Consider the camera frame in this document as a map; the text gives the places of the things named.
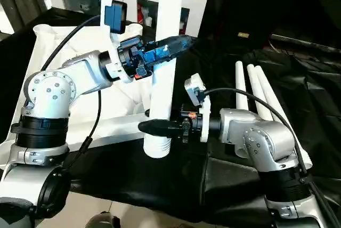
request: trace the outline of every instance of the floor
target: floor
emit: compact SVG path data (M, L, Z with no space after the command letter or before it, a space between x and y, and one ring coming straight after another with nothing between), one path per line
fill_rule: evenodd
M69 193L67 204L52 219L45 219L38 228L84 228L87 221L102 211L110 211L121 219L122 228L222 228L206 223L189 223L143 207Z

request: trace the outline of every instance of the white cylinder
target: white cylinder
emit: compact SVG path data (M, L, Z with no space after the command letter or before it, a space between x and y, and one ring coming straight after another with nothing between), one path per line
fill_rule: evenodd
M242 91L246 91L245 85L245 77L244 77L244 69L243 62L236 62L236 88ZM249 110L249 105L247 103L247 97L242 94L236 94L236 107L237 109ZM247 158L248 153L243 144L236 144L234 146L234 153L240 158Z
M159 0L156 40L179 34L181 0ZM176 59L154 66L150 100L150 119L169 119L171 115ZM171 139L144 136L144 152L153 158L166 156L171 149Z
M246 91L243 63L241 61L236 62L236 89ZM249 110L247 103L247 97L242 94L236 94L236 107L237 109Z
M263 89L263 93L265 95L267 103L270 106L272 106L286 120L286 122L289 124L290 128L293 129L291 124L290 124L290 122L289 122L289 120L288 120L288 117L284 113L284 110L283 110L281 104L279 103L279 101L278 101L278 99L277 99L277 97L276 97L276 95L275 95L275 93L274 93L274 91L273 91L269 81L267 80L267 77L266 77L263 69L260 66L256 66L255 70L256 70L259 82L261 83L261 86L262 86L262 89ZM274 115L273 113L272 113L272 117L273 117L273 120L281 122L278 119L278 117L276 115ZM299 149L301 151L305 167L307 169L311 168L313 166L313 163L311 162L311 159L310 159L308 153L302 148L302 146L301 146L301 144L300 144L296 134L294 134L294 137L295 137L295 139L296 139L296 141L298 143Z
M247 72L249 74L253 95L256 96L257 98L263 100L264 102L266 102L266 98L264 96L262 86L258 80L257 73L256 73L254 65L249 64L246 68L247 68ZM262 119L273 120L271 112L268 108L266 108L265 106L263 106L262 104L260 104L258 102L256 102L256 108L257 108L258 115Z

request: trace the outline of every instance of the red object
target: red object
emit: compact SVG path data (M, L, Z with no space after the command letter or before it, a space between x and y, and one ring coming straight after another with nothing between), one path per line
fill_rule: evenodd
M190 112L188 114L188 117L190 117L191 119L196 119L197 118L197 114L195 112Z
M143 25L143 14L140 4L137 5L137 22Z

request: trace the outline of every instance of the white plastic part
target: white plastic part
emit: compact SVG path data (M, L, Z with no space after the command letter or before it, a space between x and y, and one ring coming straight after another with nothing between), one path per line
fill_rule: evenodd
M267 103L266 98L263 93L261 83L258 80L258 76L257 76L256 70L253 64L249 64L247 66L247 72L249 74L249 79L250 79L253 95L263 100L265 103ZM257 108L258 115L262 119L273 120L271 112L268 108L266 108L265 106L263 106L262 104L258 102L256 102L256 108Z
M236 89L246 91L243 62L236 62ZM236 94L236 107L237 109L249 110L247 97L241 94Z
M236 88L242 91L246 91L243 62L241 61L236 62ZM249 110L247 97L237 93L236 107L237 109ZM244 144L235 144L234 153L240 158L248 158L248 153Z
M156 40L162 40L179 33L182 0L159 0ZM169 119L171 115L173 84L176 59L154 66L150 119ZM171 139L146 134L144 152L153 158L168 155Z
M185 81L185 90L187 91L192 103L195 106L199 106L200 103L198 98L195 96L194 89L199 88L201 91L205 91L206 87L201 80L201 77L198 73L191 76L190 79ZM201 104L201 108L199 108L199 113L202 114L202 128L201 128L201 142L207 142L208 139L208 131L209 131L209 116L211 113L211 100L207 95L204 98L204 102Z
M131 78L124 70L122 63L119 59L117 48L120 45L120 39L117 34L112 34L110 32L110 27L104 24L105 7L111 6L113 0L101 0L101 28L107 37L104 38L104 42L107 45L111 63L106 65L109 75L114 79L119 77L125 83L131 83L133 78Z
M258 76L258 79L259 79L259 82L261 83L261 86L262 86L262 89L263 89L263 93L265 95L265 98L266 98L266 101L267 103L272 106L285 120L286 122L289 124L290 128L293 130L286 114L284 113L283 111L283 108L281 106L281 104L279 103L269 81L267 80L267 77L263 71L263 69L260 67L260 66L256 66L255 67L255 70L256 70L256 73L257 73L257 76ZM273 117L273 120L275 121L278 121L278 122L281 122L277 116L275 116L273 113L272 113L272 117ZM297 143L298 143L298 146L299 146L299 149L301 151L301 154L302 154L302 157L303 157L303 162L304 162L304 165L307 169L311 168L313 166L313 163L308 155L308 153L302 148L297 136L294 134L296 140L297 140Z

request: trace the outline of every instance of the cable connector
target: cable connector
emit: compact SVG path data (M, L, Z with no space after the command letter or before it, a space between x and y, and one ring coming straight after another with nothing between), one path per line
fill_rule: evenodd
M85 153L86 150L89 148L89 145L91 144L92 140L93 140L92 137L87 136L86 139L84 140L82 146L79 148L79 152Z
M195 95L196 95L196 97L197 97L199 103L203 103L203 101L204 101L204 99L205 99L205 97L206 97L205 91L202 91L202 90L200 90L199 88L195 88L195 89L194 89L194 93L195 93Z
M302 184L310 184L312 182L313 178L311 176L311 174L307 174L306 176L304 177L301 177L299 179L299 181L302 183Z

